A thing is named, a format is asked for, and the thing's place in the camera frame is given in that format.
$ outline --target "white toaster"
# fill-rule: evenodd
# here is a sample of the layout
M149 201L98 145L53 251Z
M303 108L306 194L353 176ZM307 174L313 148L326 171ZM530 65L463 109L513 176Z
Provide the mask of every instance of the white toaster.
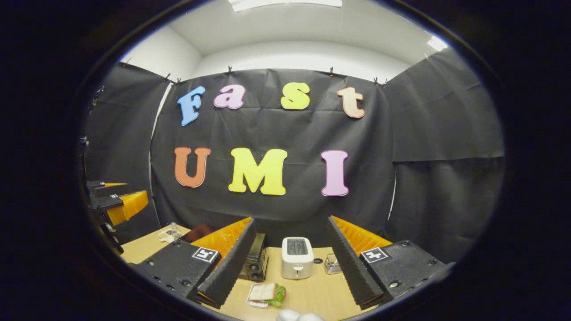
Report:
M282 241L282 277L305 279L311 276L313 249L307 238L285 238Z

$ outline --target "white object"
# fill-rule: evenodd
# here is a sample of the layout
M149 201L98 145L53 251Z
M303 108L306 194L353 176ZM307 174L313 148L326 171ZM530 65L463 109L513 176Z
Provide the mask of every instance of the white object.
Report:
M286 3L309 3L341 8L341 0L228 0L234 12L240 12L268 5L283 5Z
M176 239L182 237L182 233L178 230L178 226L175 222L171 223L171 228L168 230L159 232L159 239L163 242L172 243Z
M262 286L251 288L249 298L253 301L274 300L276 298L277 291L278 285L276 283L264 284Z
M246 303L248 303L250 306L256 307L256 308L262 308L262 309L268 308L268 306L270 304L267 302L259 302L259 301L250 300L250 295L252 294L252 290L254 289L254 287L258 287L258 286L264 286L264 285L260 284L260 283L252 284L252 286L250 287L250 292L248 293L248 297L246 298Z
M428 41L428 45L434 48L436 51L442 51L442 49L448 48L448 45L444 41L435 36L432 36L432 38Z
M282 277L305 279L311 276L313 249L307 238L284 238L282 241Z
M276 321L297 321L300 315L297 311L285 309L278 313Z
M276 321L325 321L315 313L299 314L294 310L281 310Z
M168 234L167 231L159 232L159 239L167 243L172 243L175 240L175 238L173 238L172 235Z

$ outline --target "silver metal object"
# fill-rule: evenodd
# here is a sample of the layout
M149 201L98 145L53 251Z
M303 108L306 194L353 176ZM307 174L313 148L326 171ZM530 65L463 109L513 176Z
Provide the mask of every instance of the silver metal object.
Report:
M335 274L341 272L341 266L335 257L335 254L327 254L325 258L325 273L327 274Z

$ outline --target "pink letter i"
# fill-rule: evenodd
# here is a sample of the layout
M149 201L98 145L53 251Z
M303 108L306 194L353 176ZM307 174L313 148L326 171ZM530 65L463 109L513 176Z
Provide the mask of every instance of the pink letter i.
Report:
M325 187L321 190L323 196L343 196L349 193L343 175L343 161L347 157L347 152L342 150L326 150L321 153L321 158L325 159L327 177Z

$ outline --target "yellow letter m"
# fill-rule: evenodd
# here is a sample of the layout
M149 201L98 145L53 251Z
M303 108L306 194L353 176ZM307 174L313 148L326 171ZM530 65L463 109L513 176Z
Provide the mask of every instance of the yellow letter m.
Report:
M258 190L264 179L260 192L266 195L284 195L286 189L282 185L282 169L287 152L281 149L272 149L264 155L260 165L256 164L254 156L249 149L233 149L230 154L234 157L234 175L228 189L232 192L246 191L244 178L251 192Z

